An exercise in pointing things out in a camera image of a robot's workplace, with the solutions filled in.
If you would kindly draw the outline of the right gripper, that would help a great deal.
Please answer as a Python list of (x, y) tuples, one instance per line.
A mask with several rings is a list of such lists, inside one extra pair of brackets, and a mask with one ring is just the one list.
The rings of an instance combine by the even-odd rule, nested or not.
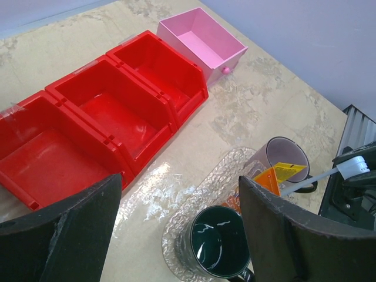
[[(376, 141), (350, 150), (333, 159), (335, 165), (362, 156), (369, 169), (376, 165)], [(344, 180), (340, 173), (329, 177), (318, 215), (349, 226), (375, 230), (375, 216), (370, 208), (375, 199), (364, 197), (367, 190), (375, 191), (375, 170)]]

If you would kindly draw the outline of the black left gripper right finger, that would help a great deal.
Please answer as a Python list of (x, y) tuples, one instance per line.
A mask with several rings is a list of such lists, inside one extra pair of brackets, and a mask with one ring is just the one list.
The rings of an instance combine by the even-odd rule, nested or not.
[(375, 232), (316, 215), (239, 177), (255, 281), (375, 281)]

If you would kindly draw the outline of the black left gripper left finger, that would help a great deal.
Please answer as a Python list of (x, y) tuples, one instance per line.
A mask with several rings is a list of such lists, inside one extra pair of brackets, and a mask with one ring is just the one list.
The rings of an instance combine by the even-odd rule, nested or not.
[(1, 281), (99, 281), (122, 195), (112, 174), (1, 223)]

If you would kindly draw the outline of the white toothbrush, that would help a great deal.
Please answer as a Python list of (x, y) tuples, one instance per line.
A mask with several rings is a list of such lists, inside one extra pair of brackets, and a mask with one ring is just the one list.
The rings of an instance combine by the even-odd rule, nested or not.
[(340, 173), (344, 180), (347, 180), (353, 176), (358, 176), (363, 173), (370, 172), (365, 159), (362, 156), (352, 157), (338, 165), (334, 166), (331, 170), (328, 170), (317, 176), (308, 177), (305, 180), (293, 184), (280, 192), (280, 196), (286, 196), (291, 193), (312, 193), (317, 189), (318, 181), (331, 176), (332, 174)]

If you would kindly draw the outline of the dark green mug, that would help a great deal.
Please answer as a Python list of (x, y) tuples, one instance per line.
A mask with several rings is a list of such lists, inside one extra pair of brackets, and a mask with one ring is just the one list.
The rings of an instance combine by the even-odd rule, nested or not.
[(184, 226), (174, 241), (183, 267), (207, 278), (255, 281), (243, 219), (226, 206), (210, 206)]

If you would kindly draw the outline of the yellow toothpaste tube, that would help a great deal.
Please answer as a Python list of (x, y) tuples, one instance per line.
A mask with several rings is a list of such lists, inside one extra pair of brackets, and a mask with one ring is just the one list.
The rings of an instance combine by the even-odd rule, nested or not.
[(286, 181), (297, 183), (305, 178), (304, 172), (307, 166), (278, 162), (273, 168), (276, 172), (278, 183)]

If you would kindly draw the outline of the clear textured acrylic holder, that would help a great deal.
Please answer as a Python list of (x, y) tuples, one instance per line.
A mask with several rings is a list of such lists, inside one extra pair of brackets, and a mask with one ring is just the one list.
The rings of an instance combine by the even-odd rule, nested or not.
[(248, 160), (243, 165), (246, 176), (254, 180), (266, 190), (281, 196), (280, 182), (277, 176), (276, 166), (266, 167), (259, 160)]

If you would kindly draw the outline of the grey-purple mug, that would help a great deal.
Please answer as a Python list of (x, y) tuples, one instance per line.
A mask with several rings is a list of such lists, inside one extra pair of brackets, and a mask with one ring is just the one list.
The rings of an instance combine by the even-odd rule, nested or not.
[[(266, 167), (274, 166), (278, 162), (295, 165), (306, 165), (304, 176), (310, 177), (310, 163), (303, 149), (294, 141), (287, 137), (277, 136), (270, 139), (261, 149), (255, 152), (249, 160), (259, 160)], [(280, 191), (292, 186), (292, 182), (280, 183)]]

